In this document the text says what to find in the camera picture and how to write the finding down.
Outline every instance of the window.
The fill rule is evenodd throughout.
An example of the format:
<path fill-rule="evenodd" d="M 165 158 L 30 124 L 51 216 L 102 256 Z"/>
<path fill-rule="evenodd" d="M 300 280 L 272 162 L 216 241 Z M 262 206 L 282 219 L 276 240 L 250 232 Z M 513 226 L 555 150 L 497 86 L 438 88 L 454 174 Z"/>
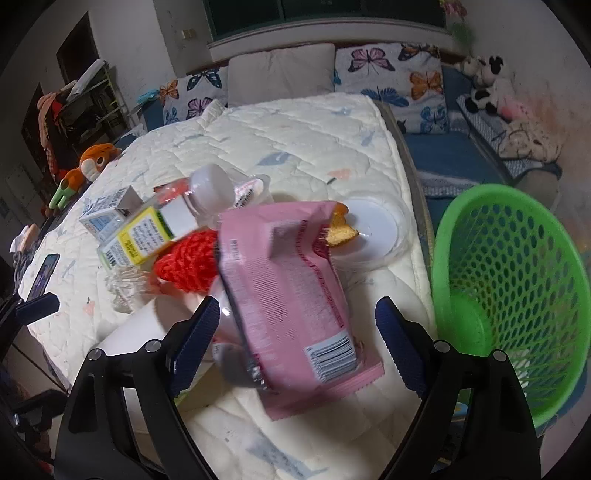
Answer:
<path fill-rule="evenodd" d="M 439 0 L 204 0 L 214 39 L 306 18 L 378 17 L 445 27 Z"/>

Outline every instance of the phone screen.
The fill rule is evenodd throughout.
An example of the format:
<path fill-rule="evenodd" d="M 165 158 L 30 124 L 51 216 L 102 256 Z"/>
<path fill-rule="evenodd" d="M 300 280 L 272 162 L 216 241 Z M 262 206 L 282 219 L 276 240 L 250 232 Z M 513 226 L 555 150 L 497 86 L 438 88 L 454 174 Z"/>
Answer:
<path fill-rule="evenodd" d="M 49 282 L 51 274 L 53 273 L 59 259 L 60 254 L 51 254 L 45 257 L 43 265 L 37 274 L 37 278 L 33 282 L 33 286 L 31 287 L 27 301 L 34 300 L 45 293 L 45 287 L 47 287 L 47 283 Z"/>

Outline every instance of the cardboard box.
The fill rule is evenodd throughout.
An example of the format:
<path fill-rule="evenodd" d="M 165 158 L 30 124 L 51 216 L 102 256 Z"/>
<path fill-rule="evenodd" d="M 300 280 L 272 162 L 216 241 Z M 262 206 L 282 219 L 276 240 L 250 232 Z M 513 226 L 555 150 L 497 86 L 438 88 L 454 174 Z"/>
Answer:
<path fill-rule="evenodd" d="M 116 226 L 124 222 L 143 203 L 133 187 L 127 186 L 99 197 L 87 205 L 80 216 L 80 223 L 99 242 L 104 242 L 116 230 Z"/>

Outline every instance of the pink snack package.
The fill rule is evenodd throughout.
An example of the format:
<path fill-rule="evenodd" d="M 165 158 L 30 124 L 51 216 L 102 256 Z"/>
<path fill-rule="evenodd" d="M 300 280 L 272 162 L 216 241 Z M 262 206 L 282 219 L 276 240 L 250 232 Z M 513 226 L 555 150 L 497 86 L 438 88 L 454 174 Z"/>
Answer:
<path fill-rule="evenodd" d="M 266 387 L 259 394 L 273 420 L 384 374 L 379 357 L 353 338 L 330 261 L 326 231 L 335 205 L 276 203 L 221 215 L 219 272 L 242 334 L 238 348 Z"/>

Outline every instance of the green plastic basket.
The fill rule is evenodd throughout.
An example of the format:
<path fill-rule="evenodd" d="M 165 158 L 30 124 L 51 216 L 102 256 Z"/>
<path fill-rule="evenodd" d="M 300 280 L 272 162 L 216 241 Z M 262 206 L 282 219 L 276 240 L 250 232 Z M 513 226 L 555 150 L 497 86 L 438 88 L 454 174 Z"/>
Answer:
<path fill-rule="evenodd" d="M 551 419 L 591 338 L 589 282 L 560 222 L 518 190 L 471 188 L 441 220 L 432 281 L 439 337 L 472 355 L 504 350 L 535 426 Z"/>

